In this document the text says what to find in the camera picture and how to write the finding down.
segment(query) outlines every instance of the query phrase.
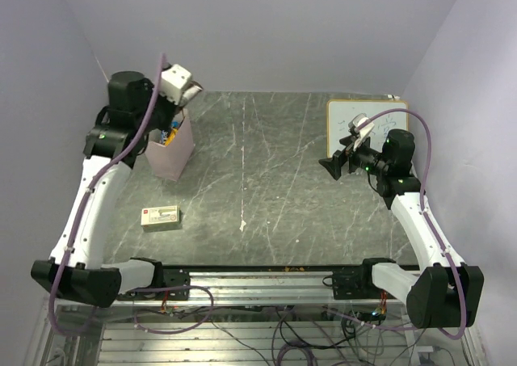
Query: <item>gray marble table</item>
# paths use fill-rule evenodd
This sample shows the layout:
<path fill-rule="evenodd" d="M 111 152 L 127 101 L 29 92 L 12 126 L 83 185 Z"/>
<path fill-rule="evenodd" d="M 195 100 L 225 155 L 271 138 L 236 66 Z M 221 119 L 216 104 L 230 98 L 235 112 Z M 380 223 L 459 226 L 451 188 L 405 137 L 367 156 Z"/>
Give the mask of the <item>gray marble table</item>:
<path fill-rule="evenodd" d="M 191 106 L 195 150 L 178 182 L 137 160 L 112 220 L 107 263 L 339 264 L 367 257 L 416 263 L 402 227 L 366 175 L 335 182 L 326 156 L 325 93 L 211 92 Z M 182 228 L 143 233 L 141 209 L 178 204 Z"/>

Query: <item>purple cable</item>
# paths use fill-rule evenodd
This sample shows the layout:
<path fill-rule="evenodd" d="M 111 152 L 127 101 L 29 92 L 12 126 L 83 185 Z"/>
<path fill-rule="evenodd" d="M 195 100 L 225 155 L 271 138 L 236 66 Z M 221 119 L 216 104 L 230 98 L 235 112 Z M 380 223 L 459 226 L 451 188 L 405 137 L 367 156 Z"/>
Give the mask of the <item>purple cable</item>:
<path fill-rule="evenodd" d="M 313 351 L 308 347 L 298 347 L 302 345 L 303 343 L 300 341 L 293 340 L 291 344 L 285 343 L 281 348 L 280 351 L 276 357 L 276 362 L 278 365 L 282 364 L 282 359 L 285 357 L 285 355 L 290 352 L 291 350 L 300 350 L 304 353 L 305 359 L 307 360 L 307 366 L 317 366 L 317 360 L 316 357 L 313 354 Z"/>
<path fill-rule="evenodd" d="M 93 317 L 93 313 L 95 312 L 95 309 L 92 311 L 91 316 L 86 320 L 86 322 L 79 327 L 76 330 L 67 330 L 63 329 L 59 326 L 57 322 L 56 317 L 56 311 L 55 311 L 55 304 L 56 304 L 56 298 L 57 298 L 57 290 L 59 289 L 59 283 L 61 282 L 61 277 L 63 276 L 63 271 L 65 270 L 66 264 L 70 260 L 70 251 L 74 247 L 75 238 L 77 236 L 79 226 L 81 224 L 82 215 L 85 212 L 86 205 L 88 204 L 88 200 L 90 199 L 90 193 L 95 189 L 95 186 L 99 182 L 99 180 L 106 174 L 106 172 L 114 166 L 116 163 L 118 163 L 120 160 L 125 158 L 129 152 L 132 151 L 132 149 L 137 145 L 138 141 L 141 139 L 142 135 L 144 134 L 145 129 L 147 128 L 147 124 L 149 123 L 149 120 L 151 119 L 151 115 L 153 114 L 154 106 L 156 104 L 156 101 L 158 99 L 158 92 L 160 89 L 160 81 L 162 80 L 162 67 L 165 63 L 165 54 L 162 53 L 160 55 L 160 63 L 158 66 L 158 71 L 156 73 L 156 78 L 154 79 L 154 88 L 153 93 L 151 94 L 151 99 L 149 100 L 149 105 L 147 107 L 147 110 L 145 111 L 144 118 L 142 119 L 142 122 L 140 124 L 140 127 L 138 128 L 137 134 L 135 134 L 135 137 L 131 140 L 129 145 L 114 159 L 112 159 L 106 166 L 104 166 L 91 180 L 90 184 L 88 184 L 88 188 L 86 189 L 81 202 L 78 205 L 78 210 L 75 214 L 74 223 L 72 224 L 72 228 L 70 230 L 70 235 L 68 238 L 68 242 L 66 243 L 67 250 L 63 254 L 63 257 L 61 259 L 61 263 L 59 264 L 59 267 L 57 268 L 56 277 L 54 278 L 52 288 L 50 290 L 50 297 L 48 298 L 48 321 L 50 322 L 50 326 L 59 334 L 62 334 L 64 336 L 70 336 L 70 335 L 78 335 L 81 334 L 90 324 L 90 319 Z"/>
<path fill-rule="evenodd" d="M 463 337 L 463 334 L 465 333 L 465 328 L 467 326 L 467 305 L 465 303 L 465 294 L 463 290 L 463 285 L 461 284 L 460 280 L 460 273 L 458 273 L 458 269 L 456 268 L 456 265 L 454 264 L 454 261 L 452 260 L 452 256 L 447 252 L 447 247 L 445 246 L 445 243 L 443 242 L 443 239 L 440 237 L 438 230 L 436 229 L 435 225 L 433 224 L 431 218 L 429 215 L 425 212 L 425 203 L 424 203 L 424 193 L 426 190 L 426 182 L 427 182 L 427 175 L 429 174 L 429 166 L 431 164 L 431 131 L 429 130 L 429 127 L 427 126 L 426 121 L 420 116 L 418 113 L 415 113 L 414 111 L 410 111 L 407 109 L 389 109 L 386 111 L 383 111 L 379 114 L 375 114 L 372 118 L 364 121 L 361 125 L 357 127 L 357 129 L 362 129 L 364 126 L 369 124 L 370 122 L 376 120 L 379 117 L 382 117 L 389 113 L 394 112 L 402 112 L 406 114 L 410 114 L 412 116 L 415 116 L 418 118 L 418 120 L 422 123 L 422 126 L 424 130 L 426 131 L 426 137 L 427 137 L 427 157 L 426 157 L 426 166 L 423 170 L 423 177 L 422 177 L 422 184 L 420 186 L 420 209 L 422 210 L 422 214 L 424 219 L 426 220 L 427 224 L 429 225 L 429 228 L 431 229 L 431 232 L 435 235 L 436 241 L 438 242 L 440 248 L 442 249 L 443 256 L 447 259 L 449 262 L 449 266 L 451 267 L 452 276 L 454 277 L 454 281 L 456 283 L 456 288 L 458 289 L 458 297 L 460 299 L 460 329 L 458 330 L 457 334 L 450 334 L 443 328 L 440 328 L 440 332 L 445 334 L 450 339 L 457 340 L 461 339 Z"/>
<path fill-rule="evenodd" d="M 210 307 L 208 308 L 207 314 L 203 316 L 201 320 L 199 320 L 197 323 L 193 324 L 190 327 L 182 328 L 181 330 L 176 331 L 160 331 L 160 330 L 152 330 L 150 328 L 143 327 L 138 322 L 138 314 L 135 312 L 133 315 L 133 321 L 135 322 L 135 328 L 139 328 L 140 330 L 143 330 L 145 332 L 150 332 L 151 334 L 162 334 L 162 335 L 174 335 L 174 334 L 182 334 L 183 332 L 187 332 L 190 330 L 194 330 L 195 328 L 201 326 L 203 323 L 205 323 L 210 316 L 212 315 L 212 312 L 214 310 L 214 303 L 213 295 L 212 293 L 205 287 L 199 287 L 197 285 L 185 285 L 182 287 L 169 287 L 169 288 L 137 288 L 133 289 L 134 292 L 172 292 L 172 291 L 184 291 L 185 289 L 199 289 L 203 292 L 206 292 L 208 294 L 208 297 L 210 297 Z"/>
<path fill-rule="evenodd" d="M 334 343 L 332 338 L 326 333 L 325 329 L 322 326 L 320 326 L 318 323 L 316 323 L 313 319 L 309 318 L 309 321 L 311 323 L 313 323 L 321 331 L 321 333 L 327 338 L 327 340 L 329 341 L 330 345 L 333 348 L 335 348 L 336 351 L 338 352 L 338 354 L 343 358 L 343 362 L 350 365 L 350 362 L 347 361 L 346 356 L 343 354 L 343 352 L 338 347 L 338 345 L 336 343 Z"/>

